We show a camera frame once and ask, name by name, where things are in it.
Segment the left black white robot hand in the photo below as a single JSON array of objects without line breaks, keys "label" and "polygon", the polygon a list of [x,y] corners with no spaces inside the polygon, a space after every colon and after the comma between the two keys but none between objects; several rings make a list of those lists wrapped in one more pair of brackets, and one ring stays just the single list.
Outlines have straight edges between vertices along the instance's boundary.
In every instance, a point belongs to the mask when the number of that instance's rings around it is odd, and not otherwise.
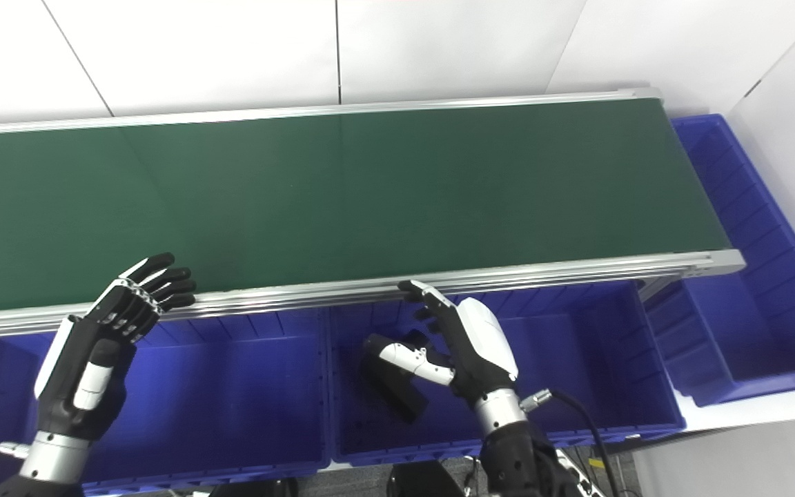
[{"label": "left black white robot hand", "polygon": [[162,315],[192,305],[195,289],[190,270],[161,253],[120,273],[84,313],[67,315],[36,378],[37,431],[100,440],[123,408],[137,343]]}]

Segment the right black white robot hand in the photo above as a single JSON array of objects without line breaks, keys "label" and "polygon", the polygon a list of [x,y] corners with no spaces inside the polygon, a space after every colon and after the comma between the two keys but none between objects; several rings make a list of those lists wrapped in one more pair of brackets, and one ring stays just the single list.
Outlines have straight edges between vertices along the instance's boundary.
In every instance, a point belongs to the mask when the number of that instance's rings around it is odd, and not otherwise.
[{"label": "right black white robot hand", "polygon": [[440,334],[449,352],[372,334],[364,343],[364,352],[376,364],[450,387],[471,406],[496,394],[517,396],[520,370],[504,330],[488,306],[473,297],[452,302],[419,280],[401,281],[397,287],[407,301],[422,303],[415,317]]}]

